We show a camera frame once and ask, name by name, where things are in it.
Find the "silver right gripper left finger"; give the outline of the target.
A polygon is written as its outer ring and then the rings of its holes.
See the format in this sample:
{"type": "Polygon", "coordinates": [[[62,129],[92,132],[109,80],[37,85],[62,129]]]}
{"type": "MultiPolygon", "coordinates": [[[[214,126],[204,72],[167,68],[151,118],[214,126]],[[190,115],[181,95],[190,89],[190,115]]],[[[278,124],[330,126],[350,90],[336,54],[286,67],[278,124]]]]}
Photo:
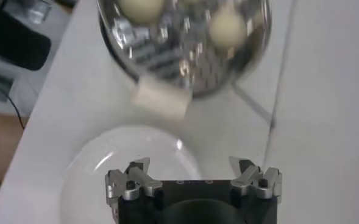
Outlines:
{"type": "Polygon", "coordinates": [[[119,169],[109,170],[105,175],[106,202],[110,207],[118,204],[120,198],[125,201],[136,200],[140,191],[148,197],[162,189],[163,182],[148,175],[150,158],[145,157],[131,161],[124,172],[119,169]]]}

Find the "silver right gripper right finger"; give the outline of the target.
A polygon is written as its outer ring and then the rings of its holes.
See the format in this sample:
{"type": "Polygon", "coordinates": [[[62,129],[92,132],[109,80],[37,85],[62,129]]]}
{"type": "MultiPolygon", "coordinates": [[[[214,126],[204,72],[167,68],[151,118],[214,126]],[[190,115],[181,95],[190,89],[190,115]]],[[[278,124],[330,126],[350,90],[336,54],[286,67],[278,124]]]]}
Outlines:
{"type": "Polygon", "coordinates": [[[266,172],[263,172],[251,160],[235,156],[229,156],[229,163],[235,174],[230,185],[241,196],[246,196],[251,192],[262,200],[275,197],[278,203],[282,202],[282,173],[279,169],[269,167],[266,172]]]}

